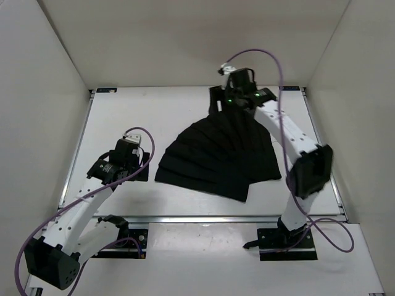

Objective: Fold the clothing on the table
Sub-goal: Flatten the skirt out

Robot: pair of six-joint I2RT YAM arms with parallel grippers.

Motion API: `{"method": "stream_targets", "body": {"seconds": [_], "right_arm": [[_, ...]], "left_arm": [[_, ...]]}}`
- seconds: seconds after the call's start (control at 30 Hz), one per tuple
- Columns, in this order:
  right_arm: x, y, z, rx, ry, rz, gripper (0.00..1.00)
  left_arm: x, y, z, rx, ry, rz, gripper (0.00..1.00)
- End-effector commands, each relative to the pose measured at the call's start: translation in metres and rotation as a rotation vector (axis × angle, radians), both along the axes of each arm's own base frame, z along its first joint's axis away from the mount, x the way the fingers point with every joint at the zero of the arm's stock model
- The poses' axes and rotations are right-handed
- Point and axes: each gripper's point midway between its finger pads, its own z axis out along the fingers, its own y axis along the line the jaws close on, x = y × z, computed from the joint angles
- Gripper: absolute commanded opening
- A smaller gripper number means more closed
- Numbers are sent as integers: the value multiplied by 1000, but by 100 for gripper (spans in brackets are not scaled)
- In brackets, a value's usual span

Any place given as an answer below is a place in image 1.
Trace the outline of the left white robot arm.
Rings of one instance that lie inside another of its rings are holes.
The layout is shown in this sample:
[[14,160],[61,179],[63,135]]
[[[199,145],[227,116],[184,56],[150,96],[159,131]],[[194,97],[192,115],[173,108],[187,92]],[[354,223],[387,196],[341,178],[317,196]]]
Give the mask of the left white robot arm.
[[84,264],[105,247],[132,241],[129,225],[121,216],[98,218],[86,227],[99,207],[125,181],[147,181],[152,155],[141,148],[141,135],[126,131],[115,148],[93,163],[73,201],[46,223],[39,237],[23,247],[28,272],[60,289],[68,289]]

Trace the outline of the black pleated skirt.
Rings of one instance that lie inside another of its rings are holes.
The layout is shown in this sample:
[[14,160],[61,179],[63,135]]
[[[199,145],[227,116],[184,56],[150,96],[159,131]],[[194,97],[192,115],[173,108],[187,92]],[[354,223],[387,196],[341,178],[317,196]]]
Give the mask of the black pleated skirt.
[[222,95],[220,110],[166,148],[155,181],[245,202],[250,185],[281,179],[271,135],[254,119],[256,108],[275,96],[267,88]]

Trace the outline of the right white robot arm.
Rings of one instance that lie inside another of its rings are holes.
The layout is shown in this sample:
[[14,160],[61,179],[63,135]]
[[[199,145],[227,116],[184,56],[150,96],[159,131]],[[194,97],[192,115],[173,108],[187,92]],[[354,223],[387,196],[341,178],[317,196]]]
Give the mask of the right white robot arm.
[[274,232],[266,238],[247,242],[245,249],[266,246],[274,252],[295,247],[307,233],[311,206],[330,180],[333,150],[308,137],[281,107],[278,96],[257,87],[251,68],[234,68],[227,63],[218,73],[223,83],[210,89],[210,111],[244,110],[281,144],[290,191],[285,211]]

